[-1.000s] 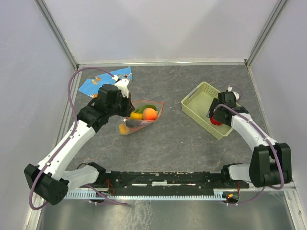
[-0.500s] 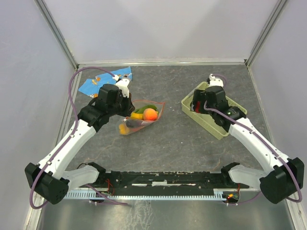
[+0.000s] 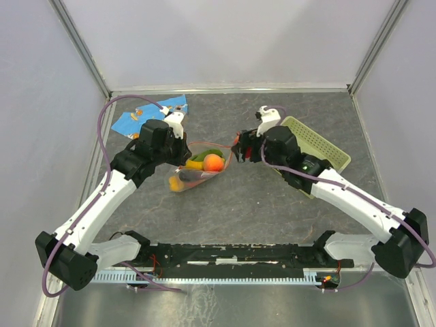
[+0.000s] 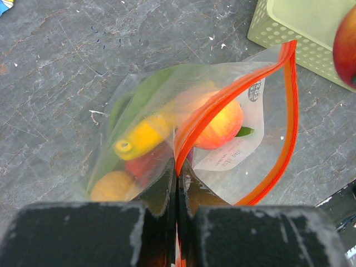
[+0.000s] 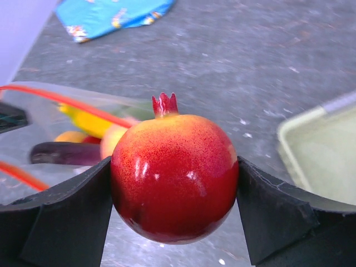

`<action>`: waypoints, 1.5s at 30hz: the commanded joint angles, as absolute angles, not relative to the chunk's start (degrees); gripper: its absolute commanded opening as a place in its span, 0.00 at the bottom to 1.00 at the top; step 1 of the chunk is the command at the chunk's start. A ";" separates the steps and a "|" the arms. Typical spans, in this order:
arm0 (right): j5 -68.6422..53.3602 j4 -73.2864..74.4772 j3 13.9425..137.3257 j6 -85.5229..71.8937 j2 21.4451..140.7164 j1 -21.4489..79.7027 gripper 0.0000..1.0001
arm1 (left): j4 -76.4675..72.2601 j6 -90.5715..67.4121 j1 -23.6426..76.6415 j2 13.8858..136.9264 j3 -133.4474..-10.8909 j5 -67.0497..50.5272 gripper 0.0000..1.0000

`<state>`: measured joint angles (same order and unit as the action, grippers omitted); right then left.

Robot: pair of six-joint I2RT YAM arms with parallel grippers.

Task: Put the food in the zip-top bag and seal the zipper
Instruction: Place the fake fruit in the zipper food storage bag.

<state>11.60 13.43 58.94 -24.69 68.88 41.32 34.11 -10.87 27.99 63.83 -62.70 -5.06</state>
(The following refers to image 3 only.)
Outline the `pale green plastic basket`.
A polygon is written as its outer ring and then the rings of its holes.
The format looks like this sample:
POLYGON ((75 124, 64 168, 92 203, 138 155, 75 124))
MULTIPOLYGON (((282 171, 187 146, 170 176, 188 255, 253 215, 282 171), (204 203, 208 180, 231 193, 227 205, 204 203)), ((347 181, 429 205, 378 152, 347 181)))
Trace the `pale green plastic basket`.
POLYGON ((351 162, 350 155, 298 119, 287 116, 280 126, 287 127, 293 133, 302 153, 329 161, 338 173, 342 173, 351 162))

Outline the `red strawberry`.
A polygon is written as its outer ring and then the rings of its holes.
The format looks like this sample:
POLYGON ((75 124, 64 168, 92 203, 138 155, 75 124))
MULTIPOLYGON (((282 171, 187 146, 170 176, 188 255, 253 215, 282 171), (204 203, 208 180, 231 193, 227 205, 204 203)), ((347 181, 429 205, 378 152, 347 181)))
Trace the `red strawberry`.
POLYGON ((186 181, 185 182, 185 186, 186 188, 193 188, 201 183, 204 182, 204 179, 195 179, 195 180, 191 180, 191 181, 186 181))

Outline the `green leaf vegetable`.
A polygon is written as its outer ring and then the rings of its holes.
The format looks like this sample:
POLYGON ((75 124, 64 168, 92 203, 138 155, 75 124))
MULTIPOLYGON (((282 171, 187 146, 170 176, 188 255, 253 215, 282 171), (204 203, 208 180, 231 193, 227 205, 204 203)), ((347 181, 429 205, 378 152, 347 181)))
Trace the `green leaf vegetable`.
POLYGON ((193 155, 190 160, 195 162, 203 162, 208 155, 217 155, 218 157, 222 158, 223 161, 225 160, 222 151, 219 149, 205 150, 197 155, 193 155))

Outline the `dark purple eggplant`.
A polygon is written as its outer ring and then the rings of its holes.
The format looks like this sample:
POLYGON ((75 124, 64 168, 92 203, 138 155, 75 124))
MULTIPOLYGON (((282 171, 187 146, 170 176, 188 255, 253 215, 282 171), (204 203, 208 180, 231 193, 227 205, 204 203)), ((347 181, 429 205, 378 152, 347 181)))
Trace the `dark purple eggplant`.
POLYGON ((186 183, 205 181, 217 175, 218 172, 205 172, 194 169, 182 169, 178 172, 180 180, 186 183))

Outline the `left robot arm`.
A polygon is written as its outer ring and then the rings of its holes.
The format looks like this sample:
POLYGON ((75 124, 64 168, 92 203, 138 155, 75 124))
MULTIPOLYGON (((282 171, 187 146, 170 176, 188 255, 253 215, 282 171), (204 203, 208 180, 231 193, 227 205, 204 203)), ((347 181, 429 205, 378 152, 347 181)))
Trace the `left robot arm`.
POLYGON ((75 291, 83 289, 99 271, 121 262, 145 265, 151 242, 135 231, 95 244, 93 241, 113 212, 155 173, 157 166, 181 166, 191 157, 183 116, 149 119, 110 163, 101 184, 82 206, 52 234, 41 232, 35 246, 44 267, 75 291))

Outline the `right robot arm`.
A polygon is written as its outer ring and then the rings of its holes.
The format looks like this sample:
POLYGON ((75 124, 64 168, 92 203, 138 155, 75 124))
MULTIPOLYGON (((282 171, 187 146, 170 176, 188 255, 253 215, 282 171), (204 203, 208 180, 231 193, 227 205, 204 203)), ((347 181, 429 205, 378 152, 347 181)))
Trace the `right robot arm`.
POLYGON ((323 200, 363 225, 369 235, 333 232, 313 248, 313 260, 329 266, 335 260, 375 262, 387 273, 404 279, 429 253, 426 215, 404 211, 377 199, 344 179, 326 159, 303 153, 288 127, 243 130, 232 147, 239 162, 263 162, 294 189, 323 200))

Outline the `yellow banana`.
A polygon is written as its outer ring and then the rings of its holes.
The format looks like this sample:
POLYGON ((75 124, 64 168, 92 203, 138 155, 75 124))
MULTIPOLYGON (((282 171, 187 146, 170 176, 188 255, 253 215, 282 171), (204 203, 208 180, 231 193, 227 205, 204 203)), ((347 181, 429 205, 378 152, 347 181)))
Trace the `yellow banana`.
POLYGON ((191 160, 187 160, 187 163, 185 164, 185 167, 187 169, 194 169, 194 170, 203 170, 203 162, 195 162, 191 160))

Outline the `small orange mango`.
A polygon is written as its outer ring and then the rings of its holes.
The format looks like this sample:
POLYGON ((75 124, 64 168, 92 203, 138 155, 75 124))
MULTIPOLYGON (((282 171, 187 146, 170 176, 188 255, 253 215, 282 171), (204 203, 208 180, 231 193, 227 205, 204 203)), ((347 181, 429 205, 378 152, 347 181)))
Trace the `small orange mango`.
POLYGON ((170 191, 181 192, 184 190, 184 182, 178 177, 178 175, 171 176, 168 179, 170 191))

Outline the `clear zip top bag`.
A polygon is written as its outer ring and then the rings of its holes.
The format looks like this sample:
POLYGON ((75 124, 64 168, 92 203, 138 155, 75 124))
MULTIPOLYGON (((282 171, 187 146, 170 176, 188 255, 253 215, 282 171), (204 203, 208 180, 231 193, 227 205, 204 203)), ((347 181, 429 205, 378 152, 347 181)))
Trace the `clear zip top bag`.
POLYGON ((169 191, 180 193, 221 174, 232 160, 231 146, 212 142, 188 144, 191 157, 184 166, 172 168, 166 176, 169 191))

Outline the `orange peach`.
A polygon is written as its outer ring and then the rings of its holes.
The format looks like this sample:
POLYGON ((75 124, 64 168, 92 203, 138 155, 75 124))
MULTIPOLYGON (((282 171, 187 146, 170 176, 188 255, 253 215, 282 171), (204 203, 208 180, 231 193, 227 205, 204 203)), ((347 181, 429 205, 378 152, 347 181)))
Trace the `orange peach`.
POLYGON ((206 172, 220 172, 225 167, 225 160, 217 155, 208 155, 203 161, 203 170, 206 172))

